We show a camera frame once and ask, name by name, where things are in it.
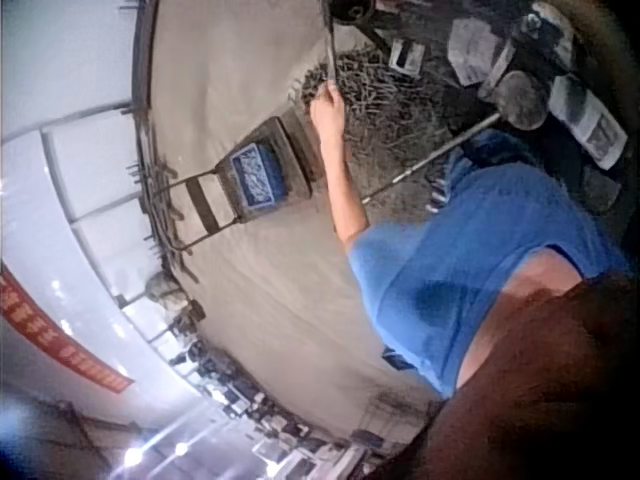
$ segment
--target fluorescent light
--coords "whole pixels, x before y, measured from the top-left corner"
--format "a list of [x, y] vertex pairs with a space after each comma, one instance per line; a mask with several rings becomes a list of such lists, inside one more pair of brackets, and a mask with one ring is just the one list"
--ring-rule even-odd
[[142, 462], [142, 450], [139, 448], [130, 448], [124, 454], [124, 466], [135, 467]]
[[124, 329], [120, 325], [118, 325], [117, 323], [113, 324], [113, 329], [115, 330], [116, 335], [118, 335], [120, 338], [126, 337], [126, 335], [124, 333]]
[[176, 455], [181, 457], [182, 455], [184, 455], [185, 453], [187, 453], [187, 450], [189, 450], [189, 445], [187, 445], [184, 442], [180, 442], [176, 444]]
[[220, 390], [210, 390], [210, 392], [211, 398], [213, 398], [216, 402], [219, 402], [223, 405], [229, 404], [229, 400], [227, 400], [227, 397], [225, 397]]
[[62, 328], [62, 331], [64, 333], [66, 333], [70, 337], [73, 337], [73, 330], [71, 330], [71, 325], [69, 325], [69, 322], [67, 322], [64, 318], [60, 320], [60, 327]]
[[267, 477], [269, 478], [275, 477], [281, 468], [282, 468], [282, 464], [267, 461]]

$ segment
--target debris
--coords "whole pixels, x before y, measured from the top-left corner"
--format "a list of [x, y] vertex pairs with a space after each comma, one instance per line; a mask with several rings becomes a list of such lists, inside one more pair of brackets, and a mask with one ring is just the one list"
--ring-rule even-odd
[[[446, 101], [450, 87], [390, 69], [375, 47], [339, 53], [336, 66], [347, 109], [345, 138], [354, 156], [350, 169], [360, 192], [380, 187], [449, 138], [444, 119], [457, 115]], [[325, 80], [324, 64], [309, 70], [296, 100], [308, 109]], [[422, 221], [429, 198], [428, 182], [419, 176], [376, 199], [368, 212], [374, 222]]]

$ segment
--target wall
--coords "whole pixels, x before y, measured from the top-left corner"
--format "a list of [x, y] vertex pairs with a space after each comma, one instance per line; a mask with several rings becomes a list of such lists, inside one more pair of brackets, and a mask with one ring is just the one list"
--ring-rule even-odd
[[[4, 145], [3, 261], [33, 300], [135, 383], [115, 395], [67, 371], [4, 326], [4, 375], [72, 401], [88, 415], [160, 426], [199, 395], [132, 328], [80, 249], [58, 201], [38, 133]], [[102, 239], [109, 240], [108, 232]]]
[[130, 99], [136, 11], [123, 3], [2, 2], [3, 138]]

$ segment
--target paper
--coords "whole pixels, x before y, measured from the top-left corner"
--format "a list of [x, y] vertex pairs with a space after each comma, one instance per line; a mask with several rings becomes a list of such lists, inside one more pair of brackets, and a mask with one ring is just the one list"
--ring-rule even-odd
[[483, 82], [489, 76], [499, 41], [491, 33], [491, 26], [482, 20], [454, 20], [447, 58], [462, 86]]
[[572, 75], [556, 77], [549, 110], [563, 122], [603, 170], [613, 167], [628, 136], [607, 107]]

